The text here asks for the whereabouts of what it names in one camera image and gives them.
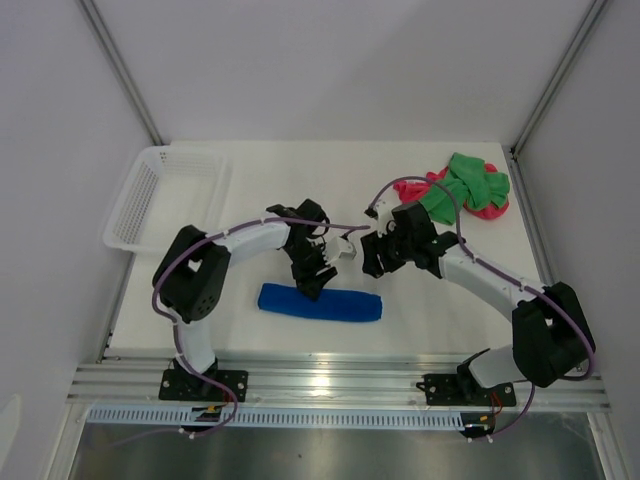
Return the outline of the blue microfiber towel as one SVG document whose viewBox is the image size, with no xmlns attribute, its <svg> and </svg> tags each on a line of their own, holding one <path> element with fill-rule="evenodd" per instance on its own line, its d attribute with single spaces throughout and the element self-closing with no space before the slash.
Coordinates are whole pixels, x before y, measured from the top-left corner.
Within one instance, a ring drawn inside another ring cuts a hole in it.
<svg viewBox="0 0 640 480">
<path fill-rule="evenodd" d="M 289 317 L 347 323 L 376 322 L 383 314 L 383 300 L 379 295 L 326 289 L 317 300 L 312 300 L 294 287 L 274 283 L 262 285 L 257 306 L 262 311 Z"/>
</svg>

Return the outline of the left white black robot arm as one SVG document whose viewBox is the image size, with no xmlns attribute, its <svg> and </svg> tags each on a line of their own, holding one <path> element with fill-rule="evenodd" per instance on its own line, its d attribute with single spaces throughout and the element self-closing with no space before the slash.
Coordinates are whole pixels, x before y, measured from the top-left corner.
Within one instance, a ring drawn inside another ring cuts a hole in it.
<svg viewBox="0 0 640 480">
<path fill-rule="evenodd" d="M 260 217 L 216 234 L 193 225 L 181 228 L 157 268 L 152 306 L 172 323 L 176 345 L 175 369 L 182 388 L 197 400 L 209 398 L 217 387 L 218 360 L 205 318 L 217 306 L 228 270 L 261 253 L 282 250 L 291 262 L 294 291 L 319 299 L 337 275 L 317 240 L 330 220 L 311 199 L 298 207 L 271 206 Z"/>
</svg>

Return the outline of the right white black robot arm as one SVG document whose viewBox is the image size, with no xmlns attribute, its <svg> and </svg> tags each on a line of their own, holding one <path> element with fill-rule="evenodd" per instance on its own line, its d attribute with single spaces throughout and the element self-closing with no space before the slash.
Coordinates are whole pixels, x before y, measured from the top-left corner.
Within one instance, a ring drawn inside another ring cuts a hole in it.
<svg viewBox="0 0 640 480">
<path fill-rule="evenodd" d="M 379 202 L 365 213 L 376 222 L 375 231 L 361 239 L 365 274 L 380 278 L 412 264 L 472 293 L 509 322 L 509 345 L 483 350 L 459 365 L 456 389 L 464 401 L 479 403 L 504 383 L 546 388 L 591 375 L 596 346 L 572 287 L 530 281 L 480 256 L 459 232 L 438 232 L 418 202 Z M 588 370 L 574 374 L 581 365 Z"/>
</svg>

